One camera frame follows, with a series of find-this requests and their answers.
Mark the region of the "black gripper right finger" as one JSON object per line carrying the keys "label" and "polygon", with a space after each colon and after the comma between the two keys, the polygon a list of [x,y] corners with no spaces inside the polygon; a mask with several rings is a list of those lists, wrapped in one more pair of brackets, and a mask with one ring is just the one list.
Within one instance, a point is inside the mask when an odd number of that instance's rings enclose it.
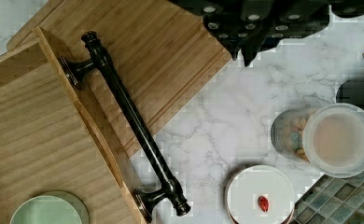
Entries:
{"label": "black gripper right finger", "polygon": [[364,0],[243,0],[240,18],[254,32],[242,48],[245,66],[260,51],[283,38],[305,38],[329,25],[329,13],[340,18],[364,15]]}

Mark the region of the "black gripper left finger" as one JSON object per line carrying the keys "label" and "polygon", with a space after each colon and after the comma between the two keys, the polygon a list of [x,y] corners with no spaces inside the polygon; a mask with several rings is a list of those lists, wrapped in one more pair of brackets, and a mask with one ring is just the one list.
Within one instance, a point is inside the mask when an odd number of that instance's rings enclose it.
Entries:
{"label": "black gripper left finger", "polygon": [[253,0],[170,0],[178,7],[203,18],[205,29],[236,60],[242,53],[245,61],[253,61],[265,39],[262,33],[264,15],[245,14]]}

